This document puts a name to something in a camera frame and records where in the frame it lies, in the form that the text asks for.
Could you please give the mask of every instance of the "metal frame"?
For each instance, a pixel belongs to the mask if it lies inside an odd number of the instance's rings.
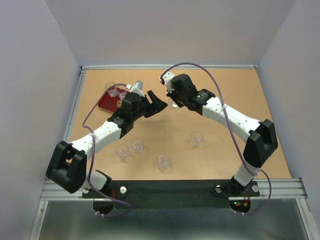
[[[102,66],[83,66],[74,96],[72,109],[66,126],[63,139],[69,141],[71,131],[74,125],[75,116],[80,100],[81,91],[87,70],[108,70],[108,69],[167,69],[171,65],[167,64],[141,64],[141,65],[102,65]],[[256,65],[203,65],[208,69],[257,69]],[[196,69],[193,66],[180,66],[177,69]],[[252,197],[252,199],[267,199],[269,194],[269,184],[266,179],[255,179],[257,181],[260,191],[259,197]],[[313,217],[309,212],[306,203],[306,190],[301,179],[271,179],[272,184],[272,199],[296,199],[298,208],[305,226],[307,235],[310,240],[320,240],[319,233],[314,223]],[[49,201],[92,201],[92,199],[82,198],[82,189],[79,189],[74,194],[69,194],[63,188],[50,180],[46,180],[43,185],[40,202],[33,222],[30,240],[38,240],[41,234],[42,226],[44,224],[45,215]],[[240,198],[230,197],[230,200],[238,200]]]

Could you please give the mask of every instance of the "gray wall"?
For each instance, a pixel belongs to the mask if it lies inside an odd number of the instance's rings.
[[[320,1],[297,0],[258,74],[290,172],[320,229]]]
[[[0,238],[28,239],[78,65],[44,0],[0,7]]]
[[[258,64],[295,0],[46,0],[81,66]]]

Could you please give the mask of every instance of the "table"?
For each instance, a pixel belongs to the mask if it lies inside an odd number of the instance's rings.
[[[82,128],[82,122],[105,91],[108,82],[133,84],[141,80],[145,94],[152,90],[158,98],[167,102],[166,88],[159,83],[159,76],[163,71],[87,70],[70,140],[77,140],[89,133],[87,129]],[[272,119],[255,69],[209,71],[216,78],[226,104],[254,119]],[[188,74],[198,90],[208,89],[218,93],[214,83],[200,69],[175,69],[172,72],[175,75]],[[96,108],[87,124],[96,129],[110,116],[111,113]],[[200,131],[204,135],[204,141],[198,148],[192,148],[190,145],[190,134],[193,131]],[[120,144],[129,146],[130,140],[136,137],[143,140],[144,151],[141,154],[131,151],[130,159],[127,162],[121,161],[116,155],[116,147]],[[243,150],[245,144],[239,137],[236,139]],[[171,168],[165,172],[156,167],[156,159],[160,154],[166,154],[171,158]],[[185,107],[167,107],[150,118],[140,118],[126,136],[100,150],[96,154],[94,169],[110,175],[114,180],[205,180],[230,179],[240,164],[230,133],[225,127]],[[291,178],[281,146],[262,169],[271,178]]]

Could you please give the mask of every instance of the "cable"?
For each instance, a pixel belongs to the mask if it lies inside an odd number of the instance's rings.
[[[130,203],[128,202],[125,202],[125,201],[121,201],[121,200],[117,200],[115,199],[114,197],[110,197],[110,196],[107,196],[105,195],[103,192],[99,191],[92,183],[91,183],[91,173],[92,173],[92,170],[94,168],[94,163],[95,163],[95,153],[96,153],[96,138],[94,136],[94,131],[92,130],[91,127],[87,126],[86,125],[86,122],[88,120],[88,118],[90,117],[90,115],[92,114],[92,112],[94,111],[94,109],[97,107],[98,103],[100,102],[100,100],[103,98],[103,96],[111,89],[111,88],[114,88],[116,86],[126,86],[125,84],[123,83],[117,83],[117,84],[114,84],[110,87],[108,87],[104,93],[101,95],[101,97],[99,98],[99,100],[94,104],[94,106],[92,107],[92,109],[90,110],[90,112],[88,113],[88,115],[85,117],[85,119],[83,120],[83,123],[82,123],[82,127],[85,128],[85,129],[88,129],[91,133],[91,136],[92,136],[92,157],[91,157],[91,164],[90,164],[90,169],[89,169],[89,173],[88,173],[88,182],[89,182],[89,186],[95,191],[97,192],[98,194],[100,194],[102,197],[106,198],[106,199],[109,199],[113,202],[116,202],[116,203],[119,203],[119,204],[123,204],[123,205],[127,205],[128,206],[128,209],[122,213],[118,213],[118,214],[114,214],[114,215],[104,215],[104,214],[101,214],[99,213],[98,211],[95,212],[96,215],[99,215],[103,218],[112,218],[112,217],[119,217],[119,216],[122,216],[122,215],[125,215],[127,214],[128,212],[131,211],[132,209],[132,206],[130,205]]]
[[[224,98],[223,98],[223,96],[222,96],[221,89],[220,89],[220,87],[219,87],[216,79],[214,78],[214,76],[212,76],[212,74],[211,74],[205,67],[203,67],[203,66],[201,66],[201,65],[199,65],[199,64],[197,64],[197,63],[192,63],[192,62],[181,62],[181,63],[177,63],[177,64],[172,65],[171,67],[169,67],[167,70],[165,70],[165,71],[161,74],[160,79],[161,79],[162,84],[165,83],[165,81],[164,81],[164,79],[163,79],[163,76],[164,76],[167,72],[169,72],[171,69],[173,69],[173,68],[175,68],[175,67],[177,67],[177,66],[181,66],[181,65],[191,65],[191,66],[198,67],[198,68],[202,69],[203,71],[205,71],[205,72],[209,75],[209,77],[210,77],[211,80],[213,81],[214,85],[216,86],[216,89],[218,90],[219,97],[220,97],[220,101],[221,101],[221,105],[222,105],[222,109],[223,109],[223,113],[224,113],[224,117],[225,117],[225,120],[226,120],[226,124],[227,124],[227,126],[228,126],[228,129],[229,129],[229,132],[230,132],[232,141],[233,141],[233,143],[234,143],[234,146],[235,146],[235,148],[236,148],[236,151],[238,152],[238,155],[239,155],[239,157],[240,157],[240,159],[241,159],[241,162],[242,162],[244,168],[245,168],[252,176],[257,176],[258,174],[253,173],[253,172],[248,168],[248,166],[247,166],[247,164],[246,164],[246,161],[245,161],[245,159],[244,159],[243,156],[242,156],[242,153],[241,153],[240,148],[239,148],[239,145],[238,145],[238,143],[237,143],[237,141],[236,141],[236,138],[235,138],[235,135],[234,135],[234,132],[233,132],[233,128],[232,128],[232,125],[231,125],[231,123],[230,123],[230,120],[229,120],[229,117],[228,117],[228,114],[227,114],[227,110],[226,110],[226,108],[225,108],[225,102],[224,102]],[[255,210],[255,211],[253,211],[253,212],[250,212],[250,213],[242,213],[242,214],[244,214],[244,215],[253,215],[253,214],[256,214],[256,213],[260,212],[261,210],[263,210],[263,209],[269,204],[270,199],[271,199],[272,186],[271,186],[270,178],[269,178],[269,176],[267,175],[267,173],[266,173],[264,170],[259,169],[258,172],[262,172],[262,173],[266,176],[266,178],[267,178],[267,180],[268,180],[268,182],[269,182],[269,187],[270,187],[269,196],[268,196],[268,199],[267,199],[266,203],[265,203],[261,208]]]

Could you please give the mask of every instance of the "purple hose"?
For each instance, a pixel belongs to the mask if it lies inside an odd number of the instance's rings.
[[[130,203],[128,202],[125,202],[125,201],[120,201],[120,200],[117,200],[115,198],[112,198],[110,196],[107,196],[105,195],[104,193],[102,193],[101,191],[99,191],[92,183],[91,183],[91,173],[92,173],[92,170],[94,168],[94,163],[95,163],[95,153],[96,153],[96,138],[94,136],[94,131],[92,130],[91,127],[87,126],[86,125],[86,121],[88,120],[88,118],[90,117],[90,115],[92,114],[92,112],[94,111],[94,109],[97,107],[98,103],[100,102],[100,100],[103,98],[103,96],[111,89],[111,88],[114,88],[116,86],[126,86],[125,84],[123,83],[117,83],[117,84],[114,84],[110,87],[108,87],[105,92],[101,95],[101,97],[99,98],[99,100],[94,104],[94,106],[92,107],[91,111],[88,113],[88,115],[85,117],[85,119],[83,120],[83,123],[82,123],[82,127],[85,128],[85,129],[88,129],[92,135],[92,157],[91,157],[91,164],[90,164],[90,169],[89,169],[89,173],[88,173],[88,182],[89,182],[89,185],[90,187],[95,191],[97,192],[98,194],[100,194],[103,198],[106,198],[106,199],[109,199],[113,202],[116,202],[116,203],[119,203],[119,204],[123,204],[123,205],[127,205],[128,206],[128,209],[122,213],[119,213],[119,214],[114,214],[114,215],[103,215],[99,212],[96,212],[95,214],[99,215],[99,216],[102,216],[103,218],[112,218],[112,217],[119,217],[119,216],[122,216],[122,215],[125,215],[127,214],[128,212],[131,211],[132,207],[130,205]]]
[[[167,70],[165,70],[165,71],[162,73],[162,75],[160,76],[160,79],[162,80],[162,83],[164,83],[163,76],[164,76],[168,71],[170,71],[171,69],[173,69],[173,68],[175,68],[175,67],[181,66],[181,65],[196,66],[196,67],[204,70],[204,71],[209,75],[209,77],[212,79],[212,81],[214,82],[214,84],[215,84],[215,86],[216,86],[216,89],[218,90],[219,97],[220,97],[220,101],[221,101],[221,105],[222,105],[223,107],[225,106],[225,101],[224,101],[224,98],[223,98],[223,96],[222,96],[222,92],[221,92],[220,87],[219,87],[217,81],[215,80],[214,76],[212,76],[212,74],[211,74],[207,69],[205,69],[203,66],[201,66],[201,65],[199,65],[199,64],[192,63],[192,62],[181,62],[181,63],[177,63],[177,64],[169,67],[169,68],[168,68]],[[245,159],[244,159],[243,156],[242,156],[242,153],[241,153],[240,148],[239,148],[239,145],[238,145],[238,143],[237,143],[237,141],[236,141],[236,138],[235,138],[235,135],[234,135],[234,132],[233,132],[233,128],[232,128],[232,126],[231,126],[231,123],[230,123],[230,120],[229,120],[229,117],[228,117],[228,114],[227,114],[227,110],[226,110],[225,108],[223,108],[223,113],[224,113],[224,117],[225,117],[225,120],[226,120],[226,124],[227,124],[227,126],[228,126],[228,129],[229,129],[229,132],[230,132],[232,141],[233,141],[233,143],[234,143],[234,146],[235,146],[235,148],[236,148],[236,151],[238,152],[238,155],[239,155],[239,157],[240,157],[240,159],[241,159],[241,162],[242,162],[244,168],[245,168],[252,176],[257,176],[258,174],[255,174],[255,173],[253,173],[252,171],[250,171],[250,169],[249,169],[248,166],[247,166],[247,163],[246,163]],[[256,214],[256,213],[260,212],[261,210],[263,210],[263,209],[269,204],[270,199],[271,199],[272,186],[271,186],[270,178],[269,178],[269,176],[267,175],[267,173],[266,173],[264,170],[259,169],[258,171],[263,172],[264,175],[266,176],[267,180],[268,180],[269,187],[270,187],[269,196],[268,196],[268,199],[267,199],[265,205],[263,205],[261,208],[255,210],[255,211],[253,211],[253,212],[244,213],[245,215],[253,215],[253,214]]]

